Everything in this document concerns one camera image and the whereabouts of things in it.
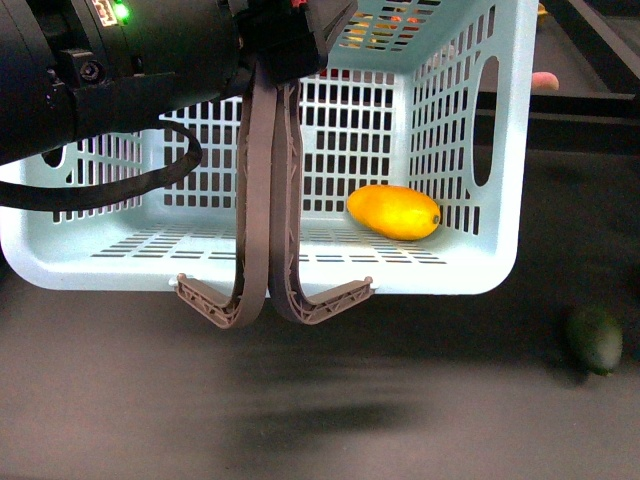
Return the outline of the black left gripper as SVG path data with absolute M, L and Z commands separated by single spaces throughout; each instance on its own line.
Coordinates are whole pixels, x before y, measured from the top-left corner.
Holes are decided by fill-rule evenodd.
M 276 85 L 326 69 L 329 54 L 358 3 L 336 1 L 230 1 L 242 39 Z

